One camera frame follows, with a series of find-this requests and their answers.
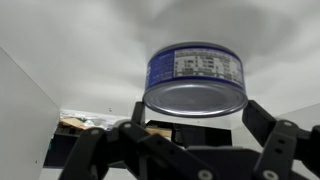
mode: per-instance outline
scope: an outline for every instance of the can label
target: can label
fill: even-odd
[[[146,89],[179,79],[220,81],[244,90],[241,61],[219,48],[175,48],[158,54],[149,62]]]

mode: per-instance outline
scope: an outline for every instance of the tuna can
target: tuna can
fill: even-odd
[[[167,115],[217,117],[248,102],[243,67],[231,50],[211,43],[181,43],[156,53],[148,63],[143,101]]]

